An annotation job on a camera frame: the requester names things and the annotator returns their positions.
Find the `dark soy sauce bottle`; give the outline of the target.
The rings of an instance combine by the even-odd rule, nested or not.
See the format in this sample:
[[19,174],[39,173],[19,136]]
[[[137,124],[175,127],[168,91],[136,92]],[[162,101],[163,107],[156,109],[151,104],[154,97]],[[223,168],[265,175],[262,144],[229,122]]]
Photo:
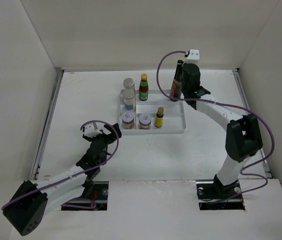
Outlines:
[[181,80],[182,80],[182,65],[183,62],[181,60],[179,60],[177,62],[177,67],[176,67],[176,71],[175,71],[175,75],[174,75],[174,79],[171,85],[171,89],[170,89],[170,100],[173,102],[177,102],[178,99],[180,99],[181,94],[182,94],[182,86],[181,86]]

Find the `small yellow label bottle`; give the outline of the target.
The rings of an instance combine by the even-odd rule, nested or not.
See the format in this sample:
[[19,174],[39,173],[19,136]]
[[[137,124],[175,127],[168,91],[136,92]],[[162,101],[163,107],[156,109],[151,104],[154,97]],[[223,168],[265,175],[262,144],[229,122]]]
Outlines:
[[160,128],[163,126],[163,117],[164,117],[164,108],[158,107],[155,117],[155,122],[154,122],[155,127]]

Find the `red sauce bottle yellow cap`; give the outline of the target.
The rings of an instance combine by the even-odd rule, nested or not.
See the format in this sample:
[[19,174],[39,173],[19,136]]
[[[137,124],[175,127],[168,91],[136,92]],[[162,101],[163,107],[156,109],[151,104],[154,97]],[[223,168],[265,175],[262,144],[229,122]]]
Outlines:
[[141,81],[139,85],[139,99],[141,101],[146,101],[148,99],[148,75],[146,73],[141,74]]

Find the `spice jar white red lid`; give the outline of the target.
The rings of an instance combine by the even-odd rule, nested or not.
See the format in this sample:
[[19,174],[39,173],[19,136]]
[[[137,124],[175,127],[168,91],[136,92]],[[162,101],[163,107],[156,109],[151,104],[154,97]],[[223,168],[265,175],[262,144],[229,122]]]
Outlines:
[[139,126],[142,130],[149,130],[151,128],[152,117],[144,112],[139,116]]

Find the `small bottle blue label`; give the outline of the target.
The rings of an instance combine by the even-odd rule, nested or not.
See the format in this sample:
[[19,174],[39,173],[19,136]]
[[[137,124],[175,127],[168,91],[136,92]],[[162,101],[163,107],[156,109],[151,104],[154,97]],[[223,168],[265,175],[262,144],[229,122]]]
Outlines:
[[135,92],[135,82],[132,78],[128,77],[123,81],[124,91],[132,90]]

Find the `tall jar silver lid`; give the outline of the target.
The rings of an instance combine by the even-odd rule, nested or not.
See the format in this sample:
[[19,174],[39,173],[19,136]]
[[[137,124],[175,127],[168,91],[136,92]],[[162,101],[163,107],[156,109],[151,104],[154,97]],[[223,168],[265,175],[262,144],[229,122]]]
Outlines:
[[123,100],[125,109],[128,111],[135,110],[135,92],[131,89],[126,89],[123,92]]

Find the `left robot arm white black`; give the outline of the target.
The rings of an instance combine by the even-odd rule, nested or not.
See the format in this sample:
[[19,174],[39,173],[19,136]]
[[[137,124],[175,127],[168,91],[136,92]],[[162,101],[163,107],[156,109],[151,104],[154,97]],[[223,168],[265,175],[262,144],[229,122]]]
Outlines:
[[118,123],[104,123],[98,130],[98,121],[81,126],[83,138],[90,143],[83,157],[70,169],[42,181],[24,181],[11,200],[2,208],[2,214],[21,236],[33,232],[42,219],[57,207],[77,198],[88,199],[93,194],[94,178],[113,156],[108,146],[118,143],[122,133]]

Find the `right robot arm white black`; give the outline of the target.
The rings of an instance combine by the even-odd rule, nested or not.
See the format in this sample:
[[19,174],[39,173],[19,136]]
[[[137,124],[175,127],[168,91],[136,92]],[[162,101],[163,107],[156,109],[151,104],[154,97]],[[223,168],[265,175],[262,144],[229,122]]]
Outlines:
[[186,103],[210,117],[226,132],[227,157],[209,188],[210,193],[224,198],[234,187],[248,160],[263,147],[258,119],[253,114],[242,115],[217,103],[211,92],[201,86],[201,73],[196,64],[178,60],[178,68],[177,79]]

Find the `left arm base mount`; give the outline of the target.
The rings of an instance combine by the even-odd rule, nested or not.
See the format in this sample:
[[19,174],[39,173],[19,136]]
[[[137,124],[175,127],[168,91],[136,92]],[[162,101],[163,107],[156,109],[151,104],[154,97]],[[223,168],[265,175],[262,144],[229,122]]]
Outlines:
[[83,191],[80,197],[61,206],[62,211],[106,211],[109,182],[96,181]]

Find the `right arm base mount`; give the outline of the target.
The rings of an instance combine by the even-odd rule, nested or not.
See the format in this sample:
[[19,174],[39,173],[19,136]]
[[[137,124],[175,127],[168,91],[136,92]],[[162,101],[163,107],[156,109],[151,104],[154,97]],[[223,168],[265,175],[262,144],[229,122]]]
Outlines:
[[202,211],[245,210],[244,199],[238,195],[241,192],[238,181],[221,192],[216,190],[211,181],[197,182],[196,188],[199,209]]

